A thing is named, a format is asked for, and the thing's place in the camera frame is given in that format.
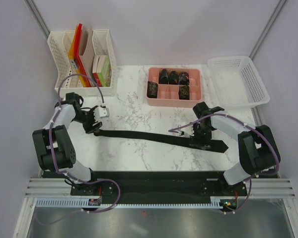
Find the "long black necktie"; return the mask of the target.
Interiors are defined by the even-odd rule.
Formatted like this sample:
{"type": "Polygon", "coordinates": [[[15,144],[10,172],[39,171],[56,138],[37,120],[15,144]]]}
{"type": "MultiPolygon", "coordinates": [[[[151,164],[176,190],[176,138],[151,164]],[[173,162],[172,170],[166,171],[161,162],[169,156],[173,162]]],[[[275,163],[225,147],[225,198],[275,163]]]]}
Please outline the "long black necktie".
{"type": "MultiPolygon", "coordinates": [[[[153,142],[159,142],[164,144],[170,144],[175,146],[181,146],[190,148],[190,137],[172,136],[165,134],[140,132],[140,131],[127,131],[127,130],[100,130],[98,133],[94,133],[95,136],[104,136],[112,138],[125,138],[125,139],[141,139],[153,142]]],[[[209,152],[224,153],[228,150],[228,146],[222,140],[211,139],[211,149],[206,150],[209,152]]]]}

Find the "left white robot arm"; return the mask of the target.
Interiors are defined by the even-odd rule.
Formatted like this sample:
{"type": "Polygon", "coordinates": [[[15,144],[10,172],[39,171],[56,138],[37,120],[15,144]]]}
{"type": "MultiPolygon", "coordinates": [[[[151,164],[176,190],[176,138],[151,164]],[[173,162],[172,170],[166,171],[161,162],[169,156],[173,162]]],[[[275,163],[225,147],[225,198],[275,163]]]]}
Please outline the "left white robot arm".
{"type": "Polygon", "coordinates": [[[77,160],[68,128],[74,121],[87,134],[98,132],[102,127],[101,118],[108,115],[105,104],[84,108],[82,96],[76,93],[67,93],[64,101],[57,102],[51,120],[43,129],[32,133],[38,163],[44,173],[62,177],[73,189],[82,189],[88,195],[97,193],[99,183],[93,170],[77,160]]]}

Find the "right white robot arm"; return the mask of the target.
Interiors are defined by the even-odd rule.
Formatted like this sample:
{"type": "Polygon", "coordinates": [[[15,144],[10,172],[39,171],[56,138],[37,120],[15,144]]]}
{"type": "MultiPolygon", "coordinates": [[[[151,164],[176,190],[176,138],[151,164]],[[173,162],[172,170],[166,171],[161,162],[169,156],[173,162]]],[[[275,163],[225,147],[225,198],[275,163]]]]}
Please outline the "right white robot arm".
{"type": "Polygon", "coordinates": [[[209,108],[201,102],[193,107],[197,121],[193,123],[192,145],[212,152],[224,152],[227,146],[212,139],[212,131],[220,130],[238,143],[239,161],[219,178],[218,191],[229,195],[235,185],[256,176],[275,176],[281,157],[270,127],[250,126],[228,115],[223,108],[209,108]]]}

